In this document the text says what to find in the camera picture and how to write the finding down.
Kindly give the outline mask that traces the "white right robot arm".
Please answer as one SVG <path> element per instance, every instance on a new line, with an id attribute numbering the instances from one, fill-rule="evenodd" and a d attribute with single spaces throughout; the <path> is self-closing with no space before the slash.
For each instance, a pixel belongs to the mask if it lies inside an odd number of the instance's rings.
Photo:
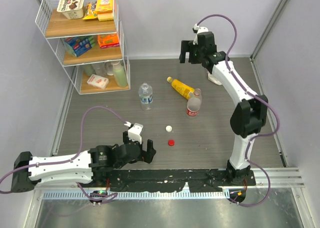
<path id="1" fill-rule="evenodd" d="M 235 105 L 230 118 L 234 145 L 225 177 L 229 184 L 238 185 L 249 176 L 254 139 L 266 124 L 268 98 L 254 92 L 236 72 L 227 54 L 217 51 L 212 32 L 200 32 L 194 40 L 183 40 L 179 61 L 202 65 L 221 82 Z"/>

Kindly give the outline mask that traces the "red bottle cap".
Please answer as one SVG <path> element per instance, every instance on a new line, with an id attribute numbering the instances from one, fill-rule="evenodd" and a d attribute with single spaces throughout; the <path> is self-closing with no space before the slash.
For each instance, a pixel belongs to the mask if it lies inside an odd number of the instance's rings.
<path id="1" fill-rule="evenodd" d="M 172 139 L 169 140 L 169 141 L 168 141 L 168 145 L 169 145 L 169 146 L 174 146 L 174 145 L 175 145 L 175 141 L 172 140 Z"/>

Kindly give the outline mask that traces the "clear bottle blue white label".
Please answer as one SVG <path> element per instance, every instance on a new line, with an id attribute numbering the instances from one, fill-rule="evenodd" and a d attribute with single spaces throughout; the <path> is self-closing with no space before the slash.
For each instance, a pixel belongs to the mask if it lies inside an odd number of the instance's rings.
<path id="1" fill-rule="evenodd" d="M 153 89 L 148 83 L 140 85 L 138 95 L 141 103 L 141 107 L 144 110 L 150 110 L 153 104 Z"/>

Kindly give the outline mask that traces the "white bottle cap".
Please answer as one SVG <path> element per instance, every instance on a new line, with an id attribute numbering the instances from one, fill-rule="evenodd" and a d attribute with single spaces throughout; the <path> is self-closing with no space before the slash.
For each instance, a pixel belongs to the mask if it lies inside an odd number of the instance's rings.
<path id="1" fill-rule="evenodd" d="M 166 129 L 167 132 L 171 132 L 173 128 L 170 125 L 168 125 L 168 126 L 166 126 L 165 129 Z"/>

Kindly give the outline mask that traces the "yellow juice bottle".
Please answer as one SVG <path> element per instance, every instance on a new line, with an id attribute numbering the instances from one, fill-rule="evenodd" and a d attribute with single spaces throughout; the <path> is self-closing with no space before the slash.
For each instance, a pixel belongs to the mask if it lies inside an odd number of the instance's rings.
<path id="1" fill-rule="evenodd" d="M 170 83 L 170 85 L 187 100 L 195 91 L 194 88 L 172 77 L 167 77 L 167 82 Z"/>

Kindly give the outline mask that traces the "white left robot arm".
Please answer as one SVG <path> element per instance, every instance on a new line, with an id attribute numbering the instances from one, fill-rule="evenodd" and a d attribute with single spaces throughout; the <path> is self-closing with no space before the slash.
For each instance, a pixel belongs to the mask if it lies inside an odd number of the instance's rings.
<path id="1" fill-rule="evenodd" d="M 14 162 L 10 191 L 28 192 L 46 183 L 92 183 L 101 187 L 109 172 L 139 161 L 151 163 L 155 154 L 152 140 L 144 150 L 143 143 L 131 140 L 127 132 L 123 133 L 122 145 L 99 145 L 79 155 L 36 157 L 25 151 Z"/>

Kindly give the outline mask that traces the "clear bottle red label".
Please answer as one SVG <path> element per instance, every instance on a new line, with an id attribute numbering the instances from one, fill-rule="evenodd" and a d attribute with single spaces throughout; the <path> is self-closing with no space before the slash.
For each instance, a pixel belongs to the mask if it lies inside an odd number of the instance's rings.
<path id="1" fill-rule="evenodd" d="M 186 114 L 189 117 L 195 117 L 198 115 L 202 104 L 202 92 L 199 88 L 195 89 L 190 97 L 186 106 Z"/>

